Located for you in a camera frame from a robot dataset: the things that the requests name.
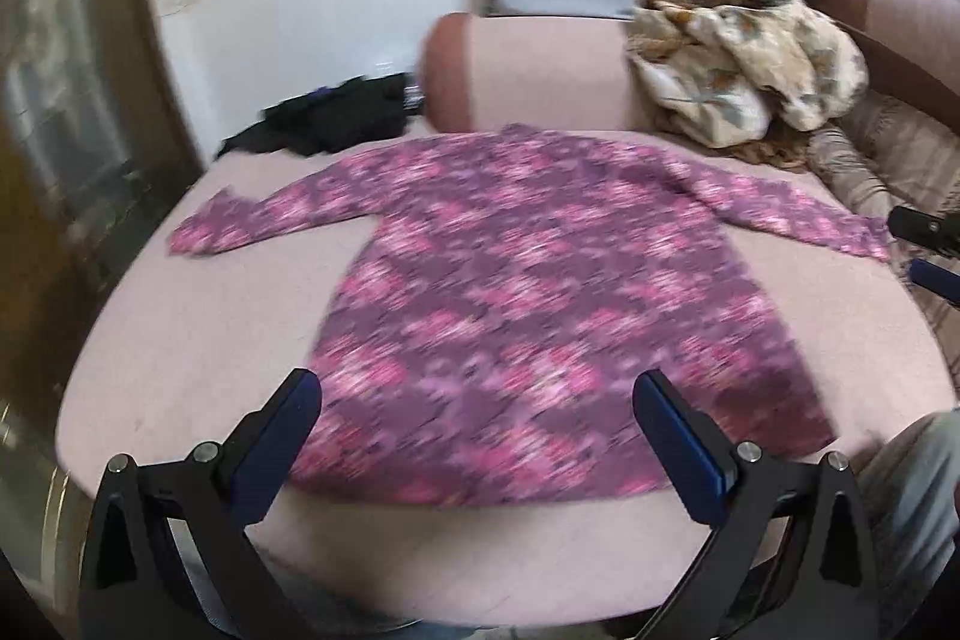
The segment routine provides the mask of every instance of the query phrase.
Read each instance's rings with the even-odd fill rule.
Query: person's leg
[[[922,418],[858,476],[880,583],[881,637],[901,630],[954,552],[960,530],[960,410]]]

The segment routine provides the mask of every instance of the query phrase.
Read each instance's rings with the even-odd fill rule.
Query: blue gripper pad
[[[726,477],[648,373],[634,384],[634,415],[690,518],[712,528],[723,525]]]
[[[275,395],[263,410],[251,416],[260,428],[259,437],[230,476],[230,515],[244,527],[263,520],[320,414],[323,395],[313,372],[295,369],[280,391],[285,398]],[[267,420],[257,420],[258,416]],[[246,421],[234,429],[235,434],[242,431]]]
[[[936,263],[914,259],[910,263],[910,282],[944,297],[954,307],[960,306],[960,277]]]

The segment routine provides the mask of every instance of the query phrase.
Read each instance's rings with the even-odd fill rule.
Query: sweater sleeve
[[[606,145],[611,148],[604,155],[616,161],[618,177],[635,181],[661,177],[666,186],[690,194],[724,223],[851,256],[889,259],[883,218],[862,218],[824,204],[790,183],[735,175],[654,145]]]
[[[380,215],[425,177],[440,174],[436,138],[411,140],[344,158],[263,201],[220,191],[169,238],[175,255],[214,255],[362,215]]]

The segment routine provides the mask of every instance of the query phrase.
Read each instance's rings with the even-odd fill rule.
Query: patterned cushion
[[[858,215],[883,217],[899,204],[933,215],[960,209],[960,137],[889,95],[870,91],[836,125],[817,131],[808,162],[834,196]],[[893,241],[891,258],[904,279],[915,258],[960,273],[960,261],[907,242]],[[927,290],[910,289],[960,390],[960,311]]]

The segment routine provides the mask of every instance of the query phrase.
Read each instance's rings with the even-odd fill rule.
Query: folded blanket
[[[812,131],[868,84],[853,40],[800,0],[637,0],[627,53],[677,129],[708,148],[762,140],[773,119]],[[805,138],[786,138],[801,158]]]

